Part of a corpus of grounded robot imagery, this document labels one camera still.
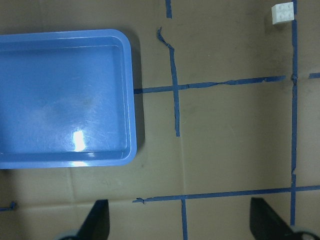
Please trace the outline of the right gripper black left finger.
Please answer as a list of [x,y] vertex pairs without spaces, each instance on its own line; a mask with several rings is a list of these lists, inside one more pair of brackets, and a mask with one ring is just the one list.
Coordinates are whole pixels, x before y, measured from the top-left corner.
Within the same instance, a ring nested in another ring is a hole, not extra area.
[[109,201],[97,200],[76,234],[78,240],[107,240],[110,234]]

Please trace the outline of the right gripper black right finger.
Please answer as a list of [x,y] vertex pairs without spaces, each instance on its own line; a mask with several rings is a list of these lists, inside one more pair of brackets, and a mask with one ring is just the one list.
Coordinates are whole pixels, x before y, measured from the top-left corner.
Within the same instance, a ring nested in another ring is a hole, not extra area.
[[286,222],[260,197],[250,200],[250,231],[255,240],[297,240]]

